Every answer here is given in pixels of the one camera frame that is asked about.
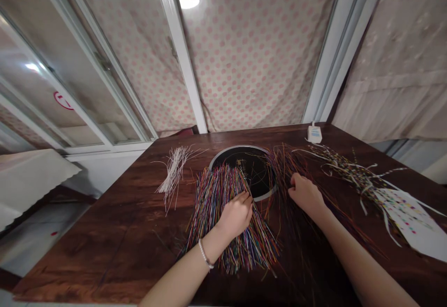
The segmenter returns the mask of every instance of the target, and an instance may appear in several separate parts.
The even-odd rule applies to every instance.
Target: pink polka dot cloth
[[[86,0],[155,129],[196,123],[160,0]],[[300,123],[334,0],[201,0],[182,10],[212,132]]]
[[[0,105],[0,122],[9,129],[34,145],[37,149],[49,149],[49,145],[43,138],[36,134],[32,129],[25,125],[22,121],[12,115],[6,108]]]

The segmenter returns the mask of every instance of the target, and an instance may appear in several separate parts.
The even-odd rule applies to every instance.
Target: white paper tag
[[[447,262],[447,234],[416,200],[387,188],[374,193],[413,249]]]

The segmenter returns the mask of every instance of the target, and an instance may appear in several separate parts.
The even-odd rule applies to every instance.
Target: white plug
[[[315,121],[312,121],[312,125],[307,128],[307,140],[311,143],[321,143],[322,139],[320,127],[316,127]]]

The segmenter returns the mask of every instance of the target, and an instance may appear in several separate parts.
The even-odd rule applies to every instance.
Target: round metal container
[[[269,177],[274,178],[274,174],[265,164],[266,154],[264,149],[255,146],[228,147],[214,156],[210,163],[210,170],[222,164],[241,168],[253,200],[261,201],[270,197],[278,189],[276,184],[270,188]]]

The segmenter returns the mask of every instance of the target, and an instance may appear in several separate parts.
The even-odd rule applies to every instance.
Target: bracelet
[[[202,251],[202,256],[203,256],[203,259],[205,260],[206,265],[208,265],[210,270],[214,269],[214,265],[210,264],[210,262],[208,261],[208,258],[206,258],[205,252],[203,251],[202,239],[199,239],[199,247],[200,247],[200,251]]]

